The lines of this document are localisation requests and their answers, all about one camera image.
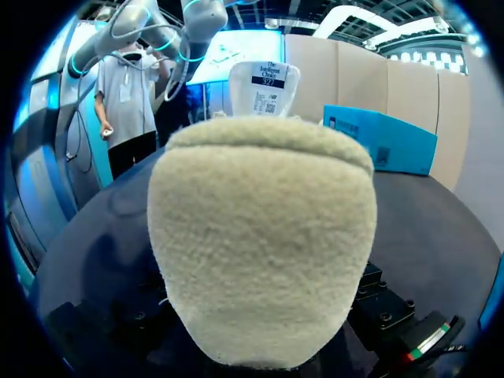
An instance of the fleece cover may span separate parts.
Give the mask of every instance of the fleece cover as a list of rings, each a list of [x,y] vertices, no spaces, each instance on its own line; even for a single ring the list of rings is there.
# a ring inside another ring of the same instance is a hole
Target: fleece cover
[[[342,326],[376,228],[372,161],[296,119],[223,117],[177,132],[147,217],[168,299],[214,361],[290,369]]]

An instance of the beige partition wall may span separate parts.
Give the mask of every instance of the beige partition wall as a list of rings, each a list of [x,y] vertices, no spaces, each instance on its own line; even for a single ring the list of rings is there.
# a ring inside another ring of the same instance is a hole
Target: beige partition wall
[[[469,78],[442,69],[439,76],[439,115],[431,176],[451,191],[460,176],[470,125]]]
[[[285,61],[301,72],[291,115],[318,123],[324,104],[338,100],[338,43],[307,35],[285,35]]]
[[[420,63],[387,61],[387,115],[435,134],[438,123],[438,74]]]
[[[362,47],[338,44],[338,105],[387,111],[387,59]]]

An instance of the qr code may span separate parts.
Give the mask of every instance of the qr code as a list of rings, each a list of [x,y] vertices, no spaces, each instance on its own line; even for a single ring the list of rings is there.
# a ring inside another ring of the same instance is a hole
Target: qr code
[[[378,154],[376,155],[375,165],[384,167],[388,164],[388,157],[391,154],[391,149],[386,147],[379,147]]]
[[[265,112],[270,114],[275,113],[275,104],[266,104]]]

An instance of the person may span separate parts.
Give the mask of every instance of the person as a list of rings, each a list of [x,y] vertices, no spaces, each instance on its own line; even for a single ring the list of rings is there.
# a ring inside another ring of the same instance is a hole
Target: person
[[[149,68],[140,71],[115,57],[106,57],[98,66],[94,109],[101,124],[100,136],[107,141],[114,180],[156,150],[148,83],[169,78],[167,61],[155,63],[162,57],[156,50],[147,55],[140,44],[133,43],[119,53],[139,68]],[[106,135],[106,130],[113,133]]]

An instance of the white t-shirt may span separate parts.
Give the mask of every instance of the white t-shirt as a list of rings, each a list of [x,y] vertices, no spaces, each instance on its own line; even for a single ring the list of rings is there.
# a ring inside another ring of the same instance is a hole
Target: white t-shirt
[[[147,55],[133,64],[146,68],[157,59]],[[95,93],[103,94],[103,105],[113,134],[107,138],[108,148],[136,138],[147,132],[155,132],[154,113],[149,100],[149,81],[158,81],[159,64],[146,71],[139,71],[115,57],[105,57],[98,66]]]

